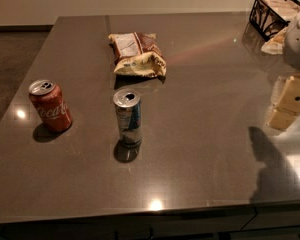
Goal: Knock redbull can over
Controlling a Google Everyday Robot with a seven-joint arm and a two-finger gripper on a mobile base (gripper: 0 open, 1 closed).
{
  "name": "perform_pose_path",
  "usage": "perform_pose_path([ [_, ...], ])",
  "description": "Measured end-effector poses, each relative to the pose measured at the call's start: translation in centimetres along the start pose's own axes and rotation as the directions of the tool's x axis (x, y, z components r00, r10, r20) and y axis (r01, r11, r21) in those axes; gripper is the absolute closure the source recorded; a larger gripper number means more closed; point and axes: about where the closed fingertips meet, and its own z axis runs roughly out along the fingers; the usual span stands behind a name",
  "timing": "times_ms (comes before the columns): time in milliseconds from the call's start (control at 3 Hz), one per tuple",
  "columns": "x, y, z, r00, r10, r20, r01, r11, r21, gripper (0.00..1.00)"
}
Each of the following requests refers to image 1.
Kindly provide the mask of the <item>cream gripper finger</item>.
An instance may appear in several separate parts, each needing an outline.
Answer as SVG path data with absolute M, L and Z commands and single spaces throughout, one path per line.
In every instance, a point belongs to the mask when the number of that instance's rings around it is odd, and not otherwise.
M 300 115 L 300 72 L 279 76 L 270 101 L 266 124 L 276 130 L 287 130 Z

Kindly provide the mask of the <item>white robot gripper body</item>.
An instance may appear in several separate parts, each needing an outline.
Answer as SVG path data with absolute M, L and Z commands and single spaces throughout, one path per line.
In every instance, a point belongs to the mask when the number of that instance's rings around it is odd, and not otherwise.
M 283 57 L 287 64 L 300 69 L 300 12 L 288 25 L 284 40 Z

